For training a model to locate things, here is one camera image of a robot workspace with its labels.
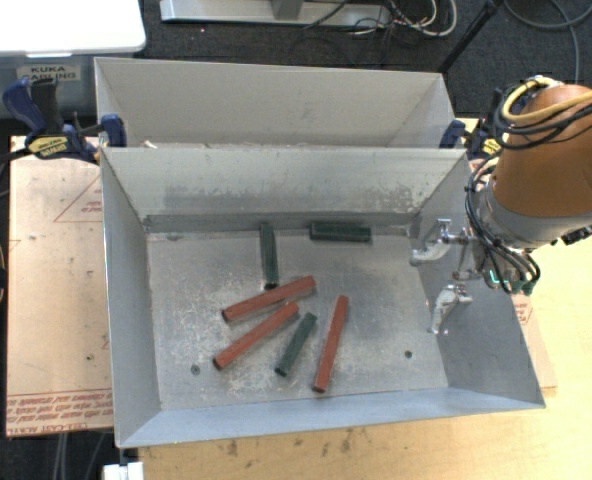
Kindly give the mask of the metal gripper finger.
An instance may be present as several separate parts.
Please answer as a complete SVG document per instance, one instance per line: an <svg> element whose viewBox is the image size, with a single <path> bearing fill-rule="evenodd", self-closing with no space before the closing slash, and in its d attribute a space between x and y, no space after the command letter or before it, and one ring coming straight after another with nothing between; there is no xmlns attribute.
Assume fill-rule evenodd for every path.
<svg viewBox="0 0 592 480"><path fill-rule="evenodd" d="M473 301L463 284L449 283L438 294L431 311L431 321L428 332L439 334L444 320L459 304L469 304Z"/></svg>
<svg viewBox="0 0 592 480"><path fill-rule="evenodd" d="M460 238L452 234L449 229L452 220L438 218L421 239L421 245L412 250L410 264L419 266L444 257L451 246L460 243Z"/></svg>

